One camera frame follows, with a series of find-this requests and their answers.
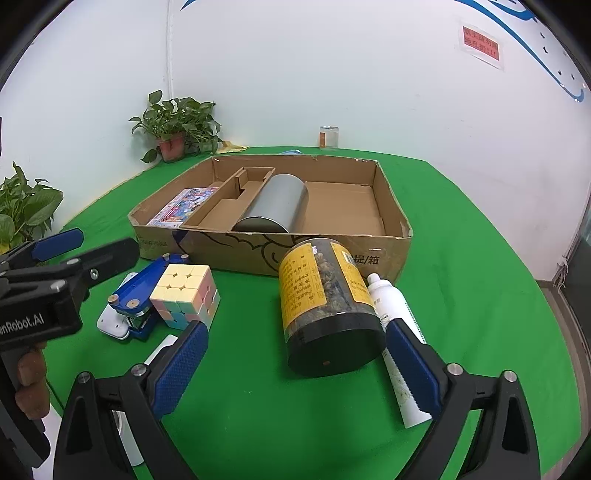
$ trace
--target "pink flower pot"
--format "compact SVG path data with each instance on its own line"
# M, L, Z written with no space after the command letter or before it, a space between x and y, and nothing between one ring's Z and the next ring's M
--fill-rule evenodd
M165 162L180 160L184 155L184 132L174 134L170 140L158 139L158 146Z

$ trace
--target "pastel puzzle cube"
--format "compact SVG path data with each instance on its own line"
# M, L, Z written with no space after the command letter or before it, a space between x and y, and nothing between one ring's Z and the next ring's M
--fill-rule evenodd
M166 324L184 330L189 322L203 322L209 330L220 294L207 265L171 264L150 300Z

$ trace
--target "potted plant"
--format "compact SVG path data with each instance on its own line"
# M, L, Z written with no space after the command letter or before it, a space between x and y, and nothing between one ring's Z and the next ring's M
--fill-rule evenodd
M173 162L183 158L186 151L217 151L217 145L221 140L218 137L220 124L212 117L215 103L199 103L191 97L160 102L161 99L162 90L150 93L150 105L142 117L135 116L129 119L130 122L136 122L131 129L132 133L138 128L143 128L157 140L157 148L148 150L142 158L143 162L153 162L158 153L165 162Z
M0 187L0 254L21 243L40 238L51 229L53 213L64 198L63 192L35 179L31 187L21 167Z

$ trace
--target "green table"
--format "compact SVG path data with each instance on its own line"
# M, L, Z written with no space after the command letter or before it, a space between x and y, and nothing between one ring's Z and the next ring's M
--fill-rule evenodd
M542 472L547 471L577 440L580 413L569 354L534 279L483 214L428 163L352 150L338 154L379 160L414 229L397 286L446 362L482 375L517 372L531 408ZM67 227L85 233L83 249L132 236L127 213L202 159L143 172ZM147 264L141 260L135 270ZM382 359L336 377L296 378L286 364L277 279L226 271L213 275L222 300L209 350L177 410L164 419L195 473L202 480L394 478L427 425L404 429ZM81 309L82 331L46 349L48 377L62 402L80 371L121 375L175 333L162 322L149 341L125 343L97 330L106 298L123 277L94 288ZM477 419L473 412L444 478L455 478ZM145 466L137 472L150 478Z

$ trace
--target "finger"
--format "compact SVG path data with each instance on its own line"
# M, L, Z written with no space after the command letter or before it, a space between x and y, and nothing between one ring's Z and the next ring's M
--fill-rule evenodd
M29 420L40 420L49 413L49 390L45 381L21 387L14 399Z
M18 361L18 381L25 387L43 380L46 373L45 359L38 350L26 353Z

